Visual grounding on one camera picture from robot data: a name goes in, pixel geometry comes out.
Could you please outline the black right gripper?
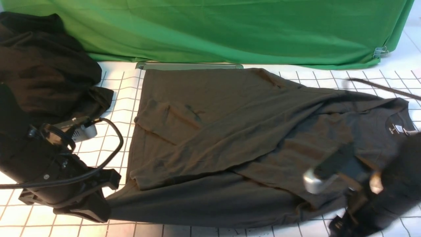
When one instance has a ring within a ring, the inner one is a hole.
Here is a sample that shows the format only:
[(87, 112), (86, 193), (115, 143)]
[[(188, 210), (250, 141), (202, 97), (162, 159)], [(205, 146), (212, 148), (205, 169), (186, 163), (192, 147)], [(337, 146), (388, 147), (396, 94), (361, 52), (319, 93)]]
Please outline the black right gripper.
[(379, 193), (365, 184), (350, 196), (344, 215), (329, 224), (331, 237), (368, 237), (420, 203), (420, 139), (417, 133), (401, 144), (398, 155), (380, 173)]

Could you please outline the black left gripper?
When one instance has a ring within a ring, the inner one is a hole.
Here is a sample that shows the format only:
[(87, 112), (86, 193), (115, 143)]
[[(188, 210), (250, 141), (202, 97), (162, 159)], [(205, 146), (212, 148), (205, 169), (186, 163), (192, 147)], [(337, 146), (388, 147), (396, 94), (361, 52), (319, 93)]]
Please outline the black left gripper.
[(117, 190), (121, 175), (115, 169), (90, 175), (94, 168), (74, 148), (72, 138), (53, 125), (33, 126), (11, 89), (1, 84), (1, 172), (17, 183), (1, 188), (27, 190), (30, 195), (20, 195), (27, 205), (66, 206), (54, 208), (56, 215), (106, 223), (111, 207), (102, 188)]

